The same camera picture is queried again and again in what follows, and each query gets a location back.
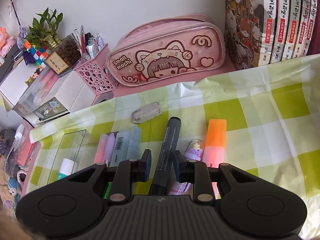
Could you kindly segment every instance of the clear plastic box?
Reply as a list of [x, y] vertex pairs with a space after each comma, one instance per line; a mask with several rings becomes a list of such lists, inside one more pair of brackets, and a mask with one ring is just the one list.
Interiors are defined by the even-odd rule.
[[72, 172], [75, 173], [94, 163], [94, 157], [99, 141], [87, 130], [67, 133], [62, 137], [57, 154], [50, 171], [48, 184], [58, 180], [62, 160], [67, 158], [74, 161]]
[[58, 78], [58, 75], [51, 68], [44, 68], [36, 80], [23, 93], [13, 109], [18, 109], [23, 115], [28, 115], [36, 110], [41, 106], [43, 99]]

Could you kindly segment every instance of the barcode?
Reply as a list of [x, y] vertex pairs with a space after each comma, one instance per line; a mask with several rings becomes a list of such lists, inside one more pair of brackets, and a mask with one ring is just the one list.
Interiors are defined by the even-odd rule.
[[121, 150], [122, 141], [123, 141], [123, 137], [119, 137], [116, 143], [116, 151]]

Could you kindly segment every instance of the pink pencil case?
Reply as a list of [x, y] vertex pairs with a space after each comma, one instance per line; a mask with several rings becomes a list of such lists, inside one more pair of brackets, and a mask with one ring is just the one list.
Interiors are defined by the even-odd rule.
[[225, 57], [219, 28], [206, 15], [190, 14], [137, 27], [118, 42], [106, 62], [121, 84], [135, 87], [216, 69]]

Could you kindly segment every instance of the purple tassel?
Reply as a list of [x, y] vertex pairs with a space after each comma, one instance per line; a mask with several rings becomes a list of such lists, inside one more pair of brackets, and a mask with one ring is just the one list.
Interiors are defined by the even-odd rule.
[[23, 59], [24, 59], [26, 65], [36, 63], [36, 59], [28, 51], [25, 50], [23, 52], [22, 56], [23, 56]]

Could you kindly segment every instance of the cat hood illustration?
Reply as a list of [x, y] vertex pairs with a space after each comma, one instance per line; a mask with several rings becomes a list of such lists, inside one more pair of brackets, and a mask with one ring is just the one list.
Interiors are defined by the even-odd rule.
[[135, 69], [141, 72], [147, 81], [162, 77], [173, 76], [178, 73], [194, 71], [190, 60], [192, 52], [185, 50], [180, 41], [171, 41], [165, 48], [154, 51], [139, 50], [136, 53]]

